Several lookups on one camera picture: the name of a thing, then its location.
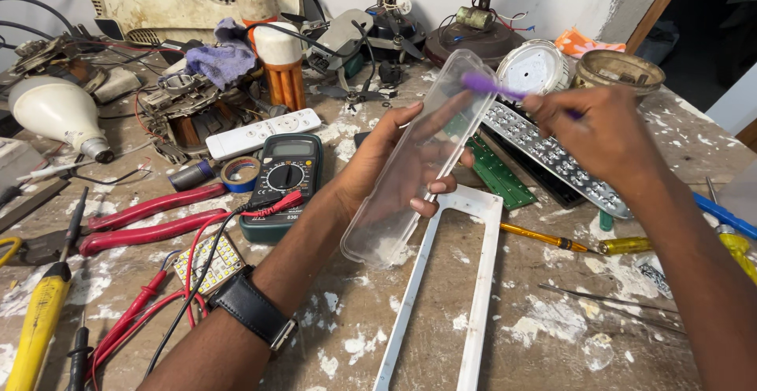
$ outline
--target metal tweezers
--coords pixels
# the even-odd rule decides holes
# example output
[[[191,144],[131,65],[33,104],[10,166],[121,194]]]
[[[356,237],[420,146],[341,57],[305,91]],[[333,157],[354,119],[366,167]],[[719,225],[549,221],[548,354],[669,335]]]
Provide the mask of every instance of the metal tweezers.
[[[640,304],[638,302],[632,302],[632,301],[624,301],[622,299],[615,299],[615,298],[609,298],[608,296],[600,296],[600,295],[593,295],[591,293],[583,293],[583,292],[574,292],[572,290],[565,290],[560,289],[558,287],[550,286],[545,283],[539,283],[539,287],[541,289],[551,290],[552,292],[558,292],[562,293],[564,295],[570,296],[573,299],[589,299],[591,301],[595,302],[612,302],[613,304],[621,304],[621,305],[628,305],[630,307],[639,307],[641,309],[651,309],[651,310],[660,310],[660,311],[667,311],[669,313],[679,314],[678,311],[672,310],[672,309],[663,309],[662,307],[657,307],[655,305],[648,305],[648,304]],[[597,304],[600,306],[601,309],[606,309],[608,311],[613,311],[617,314],[620,314],[621,316],[632,318],[635,320],[638,320],[645,324],[651,324],[652,326],[657,326],[658,328],[663,328],[665,330],[670,330],[671,332],[678,332],[682,334],[686,334],[683,330],[673,328],[671,326],[667,326],[667,324],[661,323],[657,320],[653,320],[651,318],[644,318],[641,316],[637,316],[634,314],[629,313],[626,310],[617,309],[615,307],[611,307],[607,304]]]

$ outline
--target white plastic frame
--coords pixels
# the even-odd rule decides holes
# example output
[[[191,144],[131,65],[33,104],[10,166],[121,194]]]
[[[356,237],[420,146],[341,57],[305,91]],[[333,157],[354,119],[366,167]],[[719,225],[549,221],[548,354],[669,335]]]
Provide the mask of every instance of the white plastic frame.
[[[381,368],[373,384],[373,391],[389,389],[394,365],[400,354],[402,339],[405,336],[407,322],[410,320],[412,306],[421,284],[423,270],[429,259],[431,245],[439,225],[441,213],[445,209],[455,209],[466,214],[475,215],[484,220],[484,241],[481,244],[481,260],[478,262],[473,304],[468,319],[466,344],[462,349],[462,363],[457,377],[457,391],[469,391],[478,386],[478,371],[481,367],[481,351],[484,347],[484,333],[486,330],[487,312],[489,309],[489,295],[491,294],[491,278],[494,275],[494,262],[497,260],[497,240],[500,234],[500,219],[502,218],[502,198],[491,193],[482,192],[466,186],[457,186],[455,193],[443,194],[437,197],[439,211],[429,221],[421,248],[418,251],[416,263],[412,267],[410,281],[402,298],[402,305],[394,321],[392,335],[384,352]]]

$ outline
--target fan blade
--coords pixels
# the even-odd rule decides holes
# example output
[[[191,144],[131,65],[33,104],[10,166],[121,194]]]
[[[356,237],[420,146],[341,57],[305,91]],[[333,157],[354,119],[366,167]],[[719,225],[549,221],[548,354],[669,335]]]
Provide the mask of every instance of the fan blade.
[[[302,23],[303,21],[307,20],[305,17],[301,15],[290,14],[288,12],[282,12],[282,17],[289,21],[294,21],[295,23]]]
[[[316,86],[316,91],[318,91],[321,94],[326,94],[329,97],[346,97],[347,91],[345,91],[343,88],[340,88],[338,86],[328,86],[328,85],[319,85]]]
[[[394,32],[395,37],[400,34],[400,25],[397,24],[397,19],[395,19],[392,15],[389,15],[389,27],[392,28],[392,32]]]
[[[366,101],[385,100],[386,96],[376,91],[365,91],[357,95],[363,97]]]
[[[420,60],[425,58],[425,56],[423,56],[423,53],[415,45],[413,45],[410,39],[402,40],[402,48],[415,58],[418,58]]]

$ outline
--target digital multimeter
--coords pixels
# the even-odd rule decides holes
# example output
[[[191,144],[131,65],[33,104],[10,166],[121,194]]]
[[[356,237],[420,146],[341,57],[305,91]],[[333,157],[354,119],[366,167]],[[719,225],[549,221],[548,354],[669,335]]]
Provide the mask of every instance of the digital multimeter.
[[[244,238],[250,242],[278,242],[318,191],[322,165],[323,146],[317,136],[269,136],[260,155],[260,173],[250,202],[263,201],[271,192],[286,195],[296,190],[302,193],[304,202],[268,217],[241,217],[239,226]]]

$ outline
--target bulb base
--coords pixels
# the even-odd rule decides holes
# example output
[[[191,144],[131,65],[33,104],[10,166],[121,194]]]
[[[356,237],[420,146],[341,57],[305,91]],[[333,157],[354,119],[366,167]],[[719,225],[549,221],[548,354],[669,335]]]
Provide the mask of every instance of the bulb base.
[[[82,143],[80,150],[85,155],[93,158],[97,163],[111,163],[115,158],[113,150],[110,150],[105,138],[90,138]]]

